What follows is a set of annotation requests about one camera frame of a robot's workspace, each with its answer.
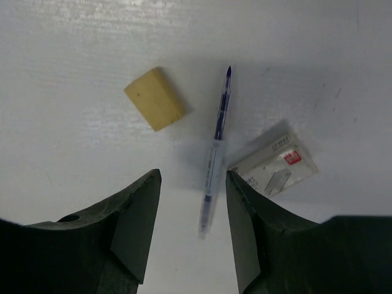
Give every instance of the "yellow block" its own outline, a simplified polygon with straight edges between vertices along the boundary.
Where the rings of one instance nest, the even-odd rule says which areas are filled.
[[[184,105],[158,67],[133,81],[124,92],[155,131],[185,115]]]

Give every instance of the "red label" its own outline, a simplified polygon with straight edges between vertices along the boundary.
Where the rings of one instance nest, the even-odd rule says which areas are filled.
[[[287,161],[288,164],[293,165],[296,164],[297,162],[300,162],[302,160],[301,156],[298,154],[296,151],[292,151],[288,153],[284,159]]]

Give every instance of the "blue pen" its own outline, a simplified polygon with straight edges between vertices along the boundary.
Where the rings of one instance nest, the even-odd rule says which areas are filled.
[[[219,189],[219,175],[222,170],[222,162],[224,156],[223,131],[227,115],[228,101],[230,99],[231,77],[232,68],[229,66],[226,74],[224,87],[222,90],[222,96],[220,98],[220,107],[216,122],[214,143],[213,147],[211,148],[211,157],[208,162],[205,183],[205,196],[203,198],[199,226],[199,234],[202,238],[205,237],[205,234],[209,229],[209,223],[211,222],[211,215],[213,212],[215,196],[217,195]]]

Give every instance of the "white table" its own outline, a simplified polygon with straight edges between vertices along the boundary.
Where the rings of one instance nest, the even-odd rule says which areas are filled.
[[[236,294],[223,178],[197,238],[227,66],[227,153],[285,120],[320,169],[278,204],[391,214],[391,28],[388,0],[1,1],[0,217],[56,221],[159,168],[139,293]],[[123,88],[158,65],[192,112],[154,133]]]

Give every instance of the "small box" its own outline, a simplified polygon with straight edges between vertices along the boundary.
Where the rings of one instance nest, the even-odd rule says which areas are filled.
[[[298,139],[289,132],[229,168],[253,189],[270,197],[318,172]]]
[[[159,67],[133,81],[124,92],[155,131],[185,115],[184,105]]]

